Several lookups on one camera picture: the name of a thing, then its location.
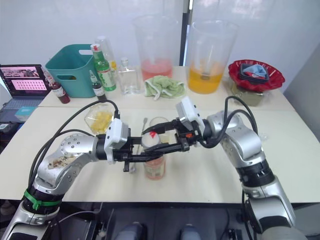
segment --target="plastic pitcher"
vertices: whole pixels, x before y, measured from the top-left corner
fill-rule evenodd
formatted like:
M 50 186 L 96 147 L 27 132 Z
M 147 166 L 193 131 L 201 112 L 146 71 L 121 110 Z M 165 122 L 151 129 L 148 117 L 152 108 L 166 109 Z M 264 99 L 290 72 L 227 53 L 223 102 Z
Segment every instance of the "plastic pitcher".
M 169 16 L 144 15 L 133 20 L 143 80 L 172 77 L 174 39 L 178 21 Z
M 222 20 L 199 20 L 191 25 L 188 43 L 188 87 L 199 94 L 217 90 L 238 26 Z

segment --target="metal spoon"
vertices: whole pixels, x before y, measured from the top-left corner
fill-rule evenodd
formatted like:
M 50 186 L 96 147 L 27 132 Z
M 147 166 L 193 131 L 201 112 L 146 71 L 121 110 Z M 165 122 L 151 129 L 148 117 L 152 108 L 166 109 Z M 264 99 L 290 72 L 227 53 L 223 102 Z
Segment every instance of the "metal spoon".
M 142 126 L 142 131 L 141 131 L 141 132 L 143 132 L 143 131 L 145 130 L 145 126 L 146 126 L 146 123 L 147 123 L 147 122 L 148 122 L 148 118 L 145 117 L 145 118 L 143 119 L 143 126 Z M 139 149 L 140 149 L 140 145 L 138 145 L 138 147 L 137 147 L 137 149 L 136 149 L 136 154 L 139 153 Z M 129 173 L 133 174 L 136 170 L 137 170 L 137 169 L 136 169 L 136 163 L 134 162 L 134 163 L 132 164 L 132 167 L 130 167 Z

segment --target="blue cloth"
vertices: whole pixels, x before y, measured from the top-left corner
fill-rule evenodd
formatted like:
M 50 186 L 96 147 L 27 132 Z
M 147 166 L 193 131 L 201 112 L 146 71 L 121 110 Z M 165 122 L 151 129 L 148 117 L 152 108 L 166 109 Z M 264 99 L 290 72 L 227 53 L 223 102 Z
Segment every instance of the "blue cloth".
M 255 64 L 252 66 L 248 66 L 245 69 L 243 69 L 243 72 L 249 72 L 249 73 L 253 73 L 258 77 L 263 77 L 265 78 L 267 75 L 267 72 L 265 70 L 265 68 L 263 66 L 261 66 L 260 64 Z

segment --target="black cable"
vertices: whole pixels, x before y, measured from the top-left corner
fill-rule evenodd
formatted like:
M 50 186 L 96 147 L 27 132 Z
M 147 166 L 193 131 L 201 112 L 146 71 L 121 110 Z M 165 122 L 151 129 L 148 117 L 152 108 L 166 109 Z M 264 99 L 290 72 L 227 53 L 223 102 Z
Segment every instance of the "black cable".
M 206 149 L 211 149 L 211 148 L 217 146 L 217 145 L 221 142 L 223 136 L 225 135 L 226 130 L 227 130 L 227 128 L 228 128 L 228 125 L 229 125 L 231 119 L 232 119 L 233 116 L 234 116 L 235 114 L 237 114 L 237 113 L 242 113 L 242 114 L 244 114 L 244 115 L 249 119 L 252 128 L 254 128 L 254 120 L 251 119 L 251 116 L 249 115 L 249 113 L 247 113 L 245 110 L 237 109 L 237 110 L 234 110 L 233 112 L 231 112 L 231 113 L 229 114 L 229 116 L 227 117 L 226 121 L 223 123 L 223 127 L 222 127 L 221 131 L 219 132 L 219 135 L 218 135 L 217 138 L 213 139 L 213 141 L 212 141 L 211 143 L 205 143 L 202 139 L 199 139 L 199 140 L 198 140 L 199 143 L 200 143 L 203 147 L 205 147 Z
M 86 131 L 83 131 L 83 130 L 80 130 L 80 129 L 69 129 L 69 130 L 66 130 L 66 131 L 62 131 L 59 133 L 58 136 L 61 136 L 63 134 L 66 134 L 66 133 L 70 133 L 70 132 L 80 132 L 80 133 L 83 133 L 83 134 L 86 134 L 88 136 L 93 136 L 92 134 L 86 132 Z M 31 184 L 31 179 L 32 179 L 32 175 L 34 174 L 34 170 L 35 170 L 35 166 L 36 166 L 36 163 L 38 161 L 38 158 L 40 156 L 40 154 L 43 152 L 43 150 L 45 149 L 45 147 L 47 146 L 47 144 L 49 143 L 51 139 L 49 139 L 41 148 L 40 150 L 38 151 L 38 153 L 36 154 L 36 156 L 34 157 L 33 159 L 33 162 L 32 162 L 32 165 L 31 165 L 31 168 L 30 168 L 30 172 L 29 172 L 29 181 L 28 181 L 28 185 Z
M 90 108 L 91 106 L 95 105 L 95 104 L 99 104 L 99 103 L 110 103 L 113 105 L 115 111 L 114 111 L 114 118 L 120 118 L 120 114 L 119 114 L 119 110 L 117 105 L 111 101 L 111 100 L 99 100 L 99 101 L 94 101 L 86 106 L 84 106 L 83 108 L 81 108 L 79 111 L 77 111 L 75 114 L 73 114 L 71 117 L 69 117 L 69 119 L 67 121 L 64 122 L 64 124 L 62 124 L 62 126 L 55 132 L 55 134 L 53 135 L 53 137 L 48 141 L 48 143 L 46 144 L 39 160 L 38 163 L 34 169 L 34 172 L 32 174 L 31 180 L 30 180 L 30 184 L 28 186 L 28 189 L 31 188 L 33 182 L 35 181 L 36 175 L 37 175 L 37 171 L 38 171 L 38 167 L 41 164 L 41 162 L 43 161 L 43 159 L 45 158 L 45 155 L 47 154 L 50 146 L 52 145 L 52 143 L 54 142 L 54 140 L 59 136 L 59 134 L 61 133 L 61 131 L 66 127 L 66 125 L 68 123 L 70 123 L 77 115 L 79 115 L 81 112 L 83 112 L 84 110 Z
M 320 233 L 316 233 L 316 234 L 311 234 L 311 235 L 305 235 L 307 238 L 314 238 L 314 237 L 319 237 Z
M 241 205 L 242 205 L 243 222 L 244 222 L 246 233 L 249 237 L 249 240 L 253 240 L 251 233 L 250 233 L 250 230 L 249 230 L 249 226 L 248 226 L 247 214 L 246 214 L 246 208 L 245 208 L 245 191 L 243 191 L 243 190 L 242 190 Z
M 59 239 L 59 240 L 62 240 L 61 226 L 60 226 L 60 223 L 59 223 L 59 221 L 58 221 L 57 218 L 55 218 L 55 222 L 56 222 L 56 225 L 57 225 L 57 227 L 58 227 L 58 239 Z
M 225 212 L 226 212 L 227 220 L 226 220 L 226 224 L 225 224 L 224 230 L 223 230 L 223 232 L 221 233 L 221 236 L 220 236 L 219 240 L 222 240 L 222 238 L 224 237 L 224 235 L 227 233 L 227 230 L 228 230 L 229 224 L 230 224 L 230 214 L 229 214 L 229 212 L 228 212 L 228 209 L 225 209 Z
M 253 126 L 252 129 L 253 131 L 255 131 L 256 134 L 258 134 L 258 127 L 257 127 L 257 122 L 255 119 L 254 114 L 252 113 L 250 107 L 239 97 L 237 96 L 228 96 L 225 101 L 224 101 L 224 118 L 223 118 L 223 123 L 226 121 L 227 119 L 227 115 L 228 115 L 228 100 L 229 99 L 235 99 L 237 101 L 239 101 L 244 107 L 245 109 L 248 111 L 248 113 L 250 114 L 251 118 L 252 118 L 252 122 L 253 122 Z

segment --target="clear glass bottle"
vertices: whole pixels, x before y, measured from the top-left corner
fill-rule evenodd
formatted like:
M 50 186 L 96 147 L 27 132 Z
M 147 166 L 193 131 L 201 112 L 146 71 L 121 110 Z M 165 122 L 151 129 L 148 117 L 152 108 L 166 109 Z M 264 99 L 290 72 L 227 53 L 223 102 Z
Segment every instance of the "clear glass bottle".
M 122 94 L 139 94 L 140 84 L 137 70 L 129 66 L 127 57 L 121 58 L 121 66 L 118 68 L 118 79 Z

